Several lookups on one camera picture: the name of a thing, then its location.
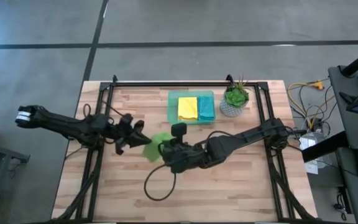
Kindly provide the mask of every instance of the potted plant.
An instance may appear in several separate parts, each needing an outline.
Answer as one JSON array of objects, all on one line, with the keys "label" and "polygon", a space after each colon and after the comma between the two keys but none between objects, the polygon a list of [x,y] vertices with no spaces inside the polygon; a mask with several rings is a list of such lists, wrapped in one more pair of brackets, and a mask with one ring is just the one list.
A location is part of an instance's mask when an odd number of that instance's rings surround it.
[{"label": "potted plant", "polygon": [[244,85],[244,77],[242,77],[238,82],[226,88],[220,104],[220,109],[224,115],[236,117],[242,113],[249,101],[249,95],[245,91]]}]

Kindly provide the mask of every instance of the yellow cloth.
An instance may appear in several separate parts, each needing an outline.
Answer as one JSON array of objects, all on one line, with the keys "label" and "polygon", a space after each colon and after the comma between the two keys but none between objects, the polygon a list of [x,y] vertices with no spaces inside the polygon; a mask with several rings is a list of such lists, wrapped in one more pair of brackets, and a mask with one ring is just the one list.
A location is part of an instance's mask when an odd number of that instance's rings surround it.
[{"label": "yellow cloth", "polygon": [[182,121],[194,121],[197,118],[197,97],[179,97],[178,119]]}]

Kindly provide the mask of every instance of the wooden tabletop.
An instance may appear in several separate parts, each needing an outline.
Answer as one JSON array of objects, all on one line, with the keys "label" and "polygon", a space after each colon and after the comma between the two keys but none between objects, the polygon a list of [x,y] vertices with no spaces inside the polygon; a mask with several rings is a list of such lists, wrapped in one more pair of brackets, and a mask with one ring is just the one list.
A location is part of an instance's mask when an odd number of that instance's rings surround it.
[{"label": "wooden tabletop", "polygon": [[[290,105],[284,82],[268,82],[273,110],[287,126],[293,127]],[[76,118],[83,118],[83,106],[88,103],[92,112],[96,108],[100,82],[84,82]],[[216,121],[212,125],[189,125],[184,140],[190,144],[206,139],[214,130],[231,134],[243,132],[260,124],[253,89],[250,102],[244,112],[236,118],[228,118],[219,110],[224,87],[115,87],[112,106],[122,113],[131,113],[134,120],[143,119],[146,136],[170,132],[167,122],[167,98],[170,90],[213,90]],[[119,121],[119,116],[111,112]],[[68,152],[80,145],[71,142]],[[149,163],[142,157],[143,146],[125,148],[122,156],[115,154],[113,145],[104,148],[101,177],[94,221],[96,222],[252,222],[277,221],[273,202],[272,186],[263,141],[236,150],[223,164],[210,169],[193,169],[178,174],[172,195],[154,202],[143,191],[144,180],[149,172],[162,164]],[[306,175],[301,152],[290,147],[283,151],[290,188],[307,211],[316,217],[316,209]],[[69,157],[57,192],[52,217],[58,217],[72,202],[81,185],[85,165],[86,149]],[[163,197],[172,187],[173,174],[168,168],[156,172],[148,183],[149,194]],[[283,193],[280,192],[285,217],[288,217]],[[85,211],[88,211],[86,198]]]}]

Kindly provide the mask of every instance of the concrete floor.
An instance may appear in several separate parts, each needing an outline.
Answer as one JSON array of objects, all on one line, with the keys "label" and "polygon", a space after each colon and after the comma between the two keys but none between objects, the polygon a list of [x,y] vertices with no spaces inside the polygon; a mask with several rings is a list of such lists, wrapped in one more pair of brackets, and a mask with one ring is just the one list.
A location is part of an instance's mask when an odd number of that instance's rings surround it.
[{"label": "concrete floor", "polygon": [[[102,0],[0,0],[0,44],[92,43]],[[358,40],[358,1],[110,0],[100,42]],[[89,49],[0,50],[0,145],[31,154],[4,181],[0,223],[50,218],[67,141],[17,128],[20,105],[75,114]],[[98,49],[90,80],[280,79],[287,85],[327,77],[358,57],[358,45]],[[323,92],[304,90],[306,104]],[[343,130],[337,109],[331,135]],[[334,187],[313,187],[318,215],[341,221]],[[348,216],[348,222],[354,217]]]}]

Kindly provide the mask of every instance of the green tray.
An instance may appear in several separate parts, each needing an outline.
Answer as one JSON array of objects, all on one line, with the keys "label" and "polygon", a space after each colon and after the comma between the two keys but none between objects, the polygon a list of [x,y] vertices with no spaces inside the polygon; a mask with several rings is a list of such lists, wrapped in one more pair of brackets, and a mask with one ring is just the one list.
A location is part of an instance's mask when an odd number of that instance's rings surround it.
[{"label": "green tray", "polygon": [[211,90],[200,91],[169,91],[168,92],[168,111],[167,118],[170,124],[186,123],[186,124],[211,124],[215,120],[215,106],[214,118],[212,121],[179,121],[178,120],[178,102],[179,97],[199,97],[199,96],[212,96],[214,100],[214,92]]}]

